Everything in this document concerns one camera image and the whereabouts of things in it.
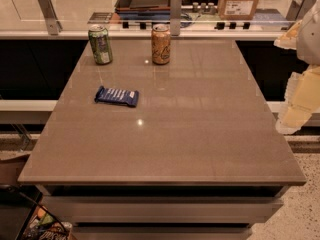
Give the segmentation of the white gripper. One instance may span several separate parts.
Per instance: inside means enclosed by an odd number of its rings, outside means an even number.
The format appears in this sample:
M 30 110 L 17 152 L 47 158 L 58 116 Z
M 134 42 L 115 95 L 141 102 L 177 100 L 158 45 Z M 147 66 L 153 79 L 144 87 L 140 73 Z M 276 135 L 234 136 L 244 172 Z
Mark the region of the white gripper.
M 276 130 L 293 134 L 320 108 L 320 0 L 316 0 L 302 21 L 296 21 L 274 41 L 281 49 L 297 48 L 297 57 L 310 64 L 303 73 L 293 72 L 288 79 L 285 101 L 281 105 Z

